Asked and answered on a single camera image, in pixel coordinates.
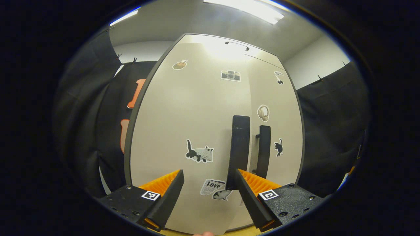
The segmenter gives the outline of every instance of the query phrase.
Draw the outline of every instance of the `black curtain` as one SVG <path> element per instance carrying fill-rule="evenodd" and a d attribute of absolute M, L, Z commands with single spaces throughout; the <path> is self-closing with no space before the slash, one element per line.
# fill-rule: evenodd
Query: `black curtain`
<path fill-rule="evenodd" d="M 66 66 L 54 98 L 52 128 L 58 153 L 91 195 L 105 195 L 99 174 L 95 124 L 106 87 L 120 60 L 107 30 L 95 34 Z"/>
<path fill-rule="evenodd" d="M 352 61 L 297 93 L 305 123 L 298 185 L 325 197 L 337 190 L 365 139 L 371 119 L 368 88 Z"/>
<path fill-rule="evenodd" d="M 126 184 L 124 154 L 120 148 L 121 120 L 130 119 L 127 107 L 137 88 L 136 81 L 146 79 L 155 61 L 126 63 L 110 82 L 97 117 L 97 147 L 102 176 L 111 191 Z"/>

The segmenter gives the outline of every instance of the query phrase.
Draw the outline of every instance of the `orange ridged gripper pad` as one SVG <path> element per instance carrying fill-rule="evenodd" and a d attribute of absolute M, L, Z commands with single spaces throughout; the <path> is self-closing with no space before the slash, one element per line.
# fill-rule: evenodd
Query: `orange ridged gripper pad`
<path fill-rule="evenodd" d="M 273 183 L 270 180 L 266 180 L 265 178 L 259 177 L 241 169 L 238 170 L 241 172 L 242 176 L 256 197 L 258 197 L 259 193 L 281 187 L 280 185 Z"/>
<path fill-rule="evenodd" d="M 171 185 L 172 180 L 175 179 L 179 171 L 180 170 L 177 170 L 170 174 L 164 175 L 147 184 L 141 185 L 139 188 L 147 190 L 147 191 L 159 193 L 161 196 L 163 196 L 166 190 L 168 189 L 168 187 Z"/>

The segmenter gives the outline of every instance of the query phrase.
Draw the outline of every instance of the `wooden floor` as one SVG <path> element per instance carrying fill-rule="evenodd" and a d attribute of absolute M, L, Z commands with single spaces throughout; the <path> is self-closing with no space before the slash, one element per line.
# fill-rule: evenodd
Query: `wooden floor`
<path fill-rule="evenodd" d="M 159 233 L 162 234 L 162 235 L 166 235 L 166 236 L 191 236 L 192 235 L 192 234 L 189 234 L 189 233 L 181 233 L 181 232 L 173 231 L 173 230 L 170 230 L 170 229 L 161 230 Z M 255 236 L 255 235 L 259 235 L 259 234 L 261 234 L 259 229 L 255 228 L 255 226 L 250 226 L 250 227 L 247 227 L 247 228 L 227 232 L 227 233 L 224 233 L 224 234 L 221 234 L 221 235 L 225 235 L 225 236 Z"/>

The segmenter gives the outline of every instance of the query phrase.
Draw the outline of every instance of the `cabinet door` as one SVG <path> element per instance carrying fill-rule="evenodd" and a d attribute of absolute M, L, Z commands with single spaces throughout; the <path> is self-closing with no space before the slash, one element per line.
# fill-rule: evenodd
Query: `cabinet door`
<path fill-rule="evenodd" d="M 265 61 L 247 57 L 247 70 L 251 90 L 251 130 L 258 134 L 260 125 L 271 127 L 266 178 L 280 185 L 295 183 L 303 148 L 302 117 L 295 90 L 286 71 Z M 257 113 L 262 107 L 265 114 L 267 110 L 264 106 L 268 107 L 267 121 Z M 257 167 L 258 147 L 259 139 L 254 135 L 251 137 L 251 170 Z"/>
<path fill-rule="evenodd" d="M 241 203 L 237 190 L 227 201 L 213 199 L 213 193 L 200 195 L 206 179 L 226 181 L 233 115 L 252 115 L 247 56 L 224 49 L 224 44 L 180 41 L 157 69 L 140 105 L 131 145 L 133 185 L 184 170 L 185 182 L 166 224 L 171 230 L 223 234 Z M 181 60 L 186 66 L 174 70 Z M 226 70 L 239 72 L 240 82 L 221 79 Z M 214 148 L 213 161 L 186 158 L 187 139 L 192 149 Z"/>

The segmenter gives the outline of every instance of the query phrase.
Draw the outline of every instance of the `ceiling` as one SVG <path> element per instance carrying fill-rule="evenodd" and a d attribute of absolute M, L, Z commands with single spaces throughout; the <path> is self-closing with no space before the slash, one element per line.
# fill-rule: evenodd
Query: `ceiling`
<path fill-rule="evenodd" d="M 202 0 L 156 0 L 110 31 L 113 46 L 144 41 L 176 41 L 184 33 L 210 34 L 260 47 L 284 62 L 324 33 L 293 12 L 271 25 L 253 15 Z"/>

